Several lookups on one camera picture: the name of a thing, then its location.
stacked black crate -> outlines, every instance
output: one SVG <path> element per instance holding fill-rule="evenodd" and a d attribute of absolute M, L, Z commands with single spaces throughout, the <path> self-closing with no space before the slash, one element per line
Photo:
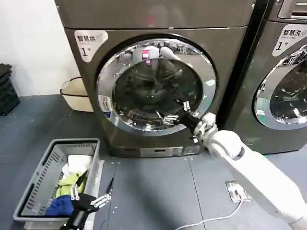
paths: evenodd
<path fill-rule="evenodd" d="M 6 116 L 19 103 L 19 98 L 10 80 L 11 66 L 0 64 L 0 115 Z"/>

white wall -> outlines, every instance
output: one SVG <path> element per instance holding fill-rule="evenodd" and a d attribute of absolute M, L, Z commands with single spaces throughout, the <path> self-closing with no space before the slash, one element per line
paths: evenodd
<path fill-rule="evenodd" d="M 58 94 L 80 75 L 53 0 L 0 0 L 0 63 L 19 96 Z"/>

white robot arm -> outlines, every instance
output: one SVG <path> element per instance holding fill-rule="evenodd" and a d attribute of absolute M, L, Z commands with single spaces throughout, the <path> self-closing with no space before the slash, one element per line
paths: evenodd
<path fill-rule="evenodd" d="M 307 230 L 307 205 L 297 185 L 268 159 L 252 151 L 233 131 L 221 130 L 215 124 L 215 115 L 203 119 L 189 113 L 179 119 L 176 115 L 164 121 L 184 124 L 192 134 L 222 159 L 236 181 L 268 213 L 284 219 L 293 230 Z"/>

white power cable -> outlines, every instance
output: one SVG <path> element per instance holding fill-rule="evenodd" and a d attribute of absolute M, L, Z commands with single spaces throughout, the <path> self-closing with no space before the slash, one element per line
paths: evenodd
<path fill-rule="evenodd" d="M 243 199 L 242 199 L 242 197 L 240 196 L 240 203 L 239 203 L 239 205 L 235 208 L 235 210 L 233 211 L 233 213 L 231 213 L 230 215 L 225 216 L 225 217 L 217 217 L 217 218 L 205 219 L 205 220 L 203 220 L 203 221 L 201 221 L 201 222 L 199 222 L 199 223 L 184 225 L 184 226 L 181 226 L 181 227 L 179 227 L 179 228 L 176 228 L 175 230 L 180 230 L 180 229 L 184 229 L 184 228 L 194 227 L 194 226 L 197 226 L 197 225 L 203 224 L 203 223 L 205 223 L 205 222 L 209 222 L 209 221 L 222 220 L 222 219 L 231 218 L 231 217 L 239 210 L 239 208 L 242 206 L 242 204 L 243 204 Z"/>

gray washing machine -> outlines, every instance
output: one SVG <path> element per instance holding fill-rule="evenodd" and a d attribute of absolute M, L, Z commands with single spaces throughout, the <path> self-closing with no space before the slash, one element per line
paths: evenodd
<path fill-rule="evenodd" d="M 263 154 L 298 150 L 307 143 L 307 1 L 274 1 L 259 34 L 220 127 Z"/>
<path fill-rule="evenodd" d="M 184 126 L 157 112 L 216 113 L 254 0 L 56 0 L 113 156 L 197 154 Z"/>

